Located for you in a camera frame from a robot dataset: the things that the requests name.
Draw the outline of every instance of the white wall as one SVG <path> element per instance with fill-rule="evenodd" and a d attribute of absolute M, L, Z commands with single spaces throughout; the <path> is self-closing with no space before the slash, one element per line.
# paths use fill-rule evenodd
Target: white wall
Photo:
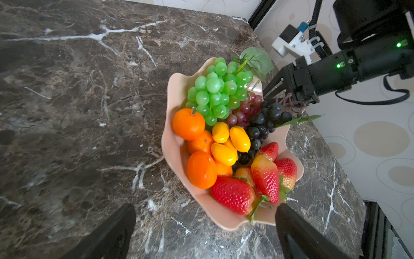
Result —
<path fill-rule="evenodd" d="M 219 15 L 230 15 L 249 20 L 260 0 L 128 0 L 153 5 L 163 5 Z"/>
<path fill-rule="evenodd" d="M 333 2 L 323 1 L 317 30 L 335 53 L 340 49 Z M 279 69 L 294 58 L 279 57 L 270 45 L 288 24 L 297 27 L 301 21 L 311 19 L 314 5 L 314 0 L 277 0 L 256 28 L 256 34 Z M 313 55 L 313 60 L 319 60 L 318 56 Z M 362 106 L 330 93 L 321 96 L 319 104 L 311 104 L 307 112 L 325 114 L 315 125 L 338 162 L 361 197 L 378 202 L 414 255 L 414 79 L 400 80 L 394 76 L 388 82 L 394 88 L 409 89 L 411 97 L 400 104 Z M 385 90 L 382 77 L 378 77 L 358 83 L 341 95 L 373 101 L 401 94 Z"/>

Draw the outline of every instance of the fruit bowl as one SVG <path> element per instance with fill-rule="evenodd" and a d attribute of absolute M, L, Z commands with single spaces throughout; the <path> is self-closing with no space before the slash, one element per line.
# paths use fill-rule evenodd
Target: fruit bowl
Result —
<path fill-rule="evenodd" d="M 191 184 L 186 174 L 187 161 L 190 157 L 190 152 L 187 149 L 187 141 L 176 135 L 172 128 L 175 113 L 184 108 L 184 101 L 187 99 L 187 91 L 190 89 L 190 87 L 194 86 L 197 77 L 201 75 L 207 75 L 207 67 L 214 65 L 215 60 L 216 58 L 208 59 L 204 65 L 192 76 L 175 73 L 170 77 L 167 87 L 167 115 L 164 132 L 162 134 L 161 145 L 162 152 L 165 156 L 167 164 L 178 176 L 184 187 L 187 188 L 193 198 L 201 205 L 207 215 L 219 227 L 231 231 L 235 230 L 242 223 L 248 222 L 249 220 L 247 216 L 238 215 L 218 203 L 211 196 L 210 190 L 202 190 Z M 248 85 L 248 88 L 251 89 L 257 80 L 257 77 L 254 77 L 253 81 Z M 262 95 L 261 83 L 256 86 L 254 93 Z M 269 137 L 264 141 L 262 146 L 272 141 L 278 142 L 279 155 L 277 159 L 288 157 L 296 163 L 298 167 L 296 181 L 298 181 L 303 176 L 303 165 L 300 160 L 286 147 L 286 136 L 289 128 L 290 125 L 276 128 L 276 131 L 269 134 Z M 274 215 L 276 213 L 278 205 L 282 202 L 284 201 L 279 201 L 278 204 L 271 204 L 271 209 L 259 207 L 255 214 L 255 222 L 273 226 L 276 225 Z"/>

